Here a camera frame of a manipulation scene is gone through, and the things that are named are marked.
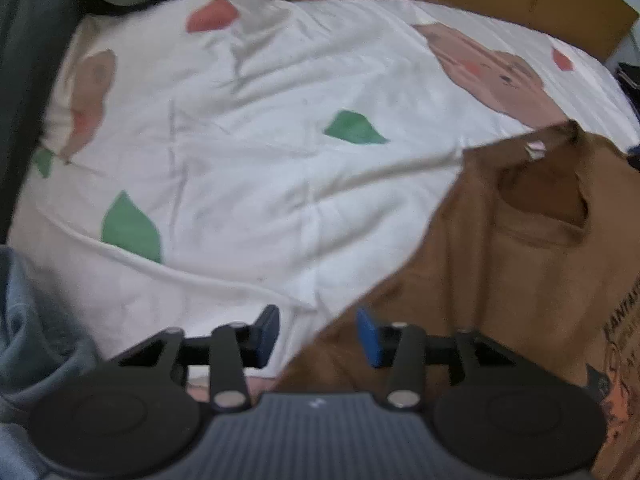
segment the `black object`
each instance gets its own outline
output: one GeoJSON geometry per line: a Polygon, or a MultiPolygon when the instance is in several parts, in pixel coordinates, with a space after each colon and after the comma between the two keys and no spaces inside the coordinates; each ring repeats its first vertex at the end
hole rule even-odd
{"type": "Polygon", "coordinates": [[[31,412],[43,460],[73,478],[136,478],[189,448],[213,413],[250,406],[242,365],[263,368],[280,329],[276,306],[255,324],[184,339],[168,328],[67,383],[31,412]],[[189,365],[210,365],[210,408],[184,391],[189,365]]]}
{"type": "Polygon", "coordinates": [[[427,336],[414,325],[382,325],[363,308],[356,320],[370,364],[393,361],[386,402],[396,409],[419,410],[423,364],[449,365],[454,387],[428,415],[444,447],[466,464],[509,478],[552,478],[593,465],[606,424],[581,388],[480,333],[427,336]]]}
{"type": "Polygon", "coordinates": [[[627,63],[619,63],[615,77],[636,117],[640,120],[640,68],[627,63]]]}
{"type": "Polygon", "coordinates": [[[80,20],[75,0],[0,0],[0,243],[14,205],[58,67],[80,20]]]}
{"type": "Polygon", "coordinates": [[[427,336],[361,309],[367,357],[391,366],[386,398],[264,394],[251,407],[242,367],[263,367],[279,327],[210,337],[167,329],[36,405],[29,436],[66,478],[148,480],[589,479],[604,441],[594,400],[478,333],[427,336]],[[186,366],[210,366],[210,401],[184,392],[186,366]],[[424,402],[426,366],[453,387],[424,402]]]}

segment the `blue gripper pad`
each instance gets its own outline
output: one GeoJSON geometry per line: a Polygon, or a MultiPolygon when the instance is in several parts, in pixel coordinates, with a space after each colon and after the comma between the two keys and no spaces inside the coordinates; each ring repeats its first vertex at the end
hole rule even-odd
{"type": "MultiPolygon", "coordinates": [[[[587,472],[563,480],[593,480],[587,472]]],[[[195,448],[145,480],[496,480],[450,455],[418,415],[370,394],[264,394],[214,418],[195,448]]]]}
{"type": "Polygon", "coordinates": [[[367,357],[369,366],[378,368],[382,364],[382,345],[376,323],[369,317],[367,309],[360,307],[356,311],[358,339],[367,357]]]}

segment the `red petal print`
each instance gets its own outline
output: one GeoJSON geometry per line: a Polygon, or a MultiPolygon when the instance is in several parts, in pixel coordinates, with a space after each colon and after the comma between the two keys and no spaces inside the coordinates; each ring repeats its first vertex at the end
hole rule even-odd
{"type": "Polygon", "coordinates": [[[94,138],[104,117],[104,98],[116,73],[116,55],[103,50],[83,60],[74,78],[71,92],[71,114],[74,129],[60,150],[60,158],[68,160],[94,138]]]}
{"type": "Polygon", "coordinates": [[[558,68],[564,72],[574,69],[573,62],[565,56],[562,52],[560,52],[556,47],[553,49],[552,56],[558,68]]]}
{"type": "Polygon", "coordinates": [[[229,0],[211,0],[191,13],[187,19],[187,32],[220,30],[231,25],[240,14],[229,0]]]}
{"type": "Polygon", "coordinates": [[[478,63],[469,61],[468,59],[463,59],[460,61],[460,64],[465,67],[469,72],[471,72],[474,76],[480,77],[482,74],[482,69],[478,63]]]}

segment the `white duvet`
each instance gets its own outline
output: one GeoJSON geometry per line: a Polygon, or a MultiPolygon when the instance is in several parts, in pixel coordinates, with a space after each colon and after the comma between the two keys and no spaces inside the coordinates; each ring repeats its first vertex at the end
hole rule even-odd
{"type": "Polygon", "coordinates": [[[460,58],[478,45],[516,90],[536,75],[551,115],[640,143],[602,65],[516,25],[408,0],[174,0],[81,23],[9,244],[107,357],[277,304],[252,372],[276,376],[410,257],[463,148],[544,120],[482,93],[509,72],[460,58]]]}

